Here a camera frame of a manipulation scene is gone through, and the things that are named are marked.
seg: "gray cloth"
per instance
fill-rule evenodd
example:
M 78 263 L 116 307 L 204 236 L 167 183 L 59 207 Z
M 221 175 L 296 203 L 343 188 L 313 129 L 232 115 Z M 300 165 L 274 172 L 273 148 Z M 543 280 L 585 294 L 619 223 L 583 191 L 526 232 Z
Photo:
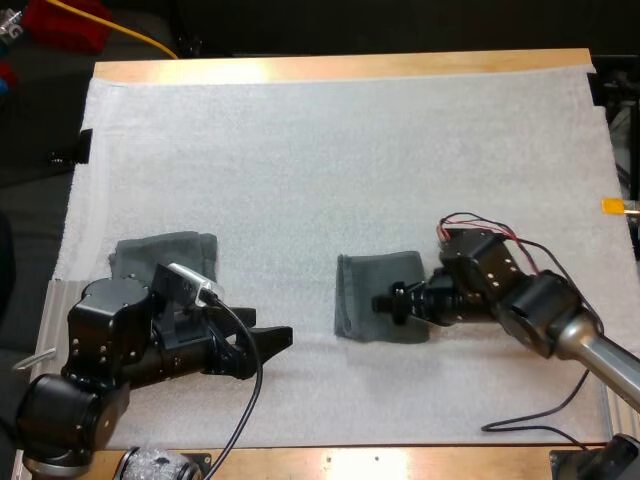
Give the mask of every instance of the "gray cloth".
M 158 263 L 179 263 L 215 280 L 217 250 L 218 239 L 210 233 L 166 233 L 121 240 L 109 255 L 109 265 L 114 278 L 134 276 L 146 284 L 151 284 Z
M 335 334 L 358 342 L 426 342 L 429 330 L 424 322 L 409 317 L 405 325 L 395 325 L 390 315 L 376 313 L 371 306 L 373 297 L 387 293 L 395 282 L 402 281 L 408 285 L 425 280 L 418 252 L 370 257 L 340 255 Z

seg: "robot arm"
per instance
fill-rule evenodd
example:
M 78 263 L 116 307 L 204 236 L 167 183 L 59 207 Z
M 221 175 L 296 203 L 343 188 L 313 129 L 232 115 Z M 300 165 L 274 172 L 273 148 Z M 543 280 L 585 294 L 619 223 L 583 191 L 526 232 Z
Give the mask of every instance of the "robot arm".
M 176 264 L 158 265 L 150 288 L 132 278 L 88 285 L 68 315 L 61 375 L 36 378 L 18 410 L 23 462 L 34 476 L 86 473 L 127 409 L 130 389 L 195 372 L 247 379 L 256 360 L 292 344 L 290 327 L 253 328 L 253 309 L 232 309 L 248 327 L 240 328 L 218 296 L 215 283 Z
M 577 360 L 640 412 L 640 360 L 602 333 L 596 314 L 566 278 L 545 270 L 527 275 L 504 245 L 507 237 L 481 228 L 448 230 L 429 282 L 394 283 L 373 309 L 396 324 L 408 316 L 440 326 L 494 321 L 544 358 Z M 569 455 L 557 480 L 640 478 L 640 442 L 615 435 L 602 450 Z

